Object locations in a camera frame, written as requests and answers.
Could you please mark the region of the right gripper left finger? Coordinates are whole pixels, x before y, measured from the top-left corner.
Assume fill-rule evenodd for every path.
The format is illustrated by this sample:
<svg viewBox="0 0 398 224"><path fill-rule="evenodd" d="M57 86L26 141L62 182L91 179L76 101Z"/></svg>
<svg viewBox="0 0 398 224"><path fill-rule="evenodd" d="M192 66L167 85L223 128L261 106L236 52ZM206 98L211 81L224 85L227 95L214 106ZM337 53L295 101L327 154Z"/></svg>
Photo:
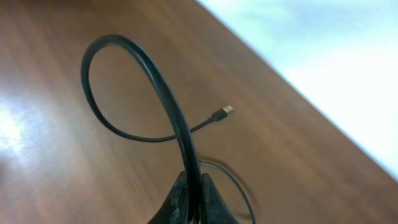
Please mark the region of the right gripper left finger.
<svg viewBox="0 0 398 224"><path fill-rule="evenodd" d="M185 171L179 173L158 212L148 224L186 224L188 222L188 185Z"/></svg>

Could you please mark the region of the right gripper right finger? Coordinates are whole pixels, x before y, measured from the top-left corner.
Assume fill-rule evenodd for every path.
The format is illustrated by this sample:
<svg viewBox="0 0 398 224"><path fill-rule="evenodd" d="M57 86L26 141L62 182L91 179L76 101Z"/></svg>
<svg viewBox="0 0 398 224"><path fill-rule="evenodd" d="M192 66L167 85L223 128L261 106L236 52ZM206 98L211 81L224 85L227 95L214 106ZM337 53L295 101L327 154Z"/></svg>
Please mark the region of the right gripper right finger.
<svg viewBox="0 0 398 224"><path fill-rule="evenodd" d="M201 222L204 224L239 224L226 206L209 174L201 175L203 199Z"/></svg>

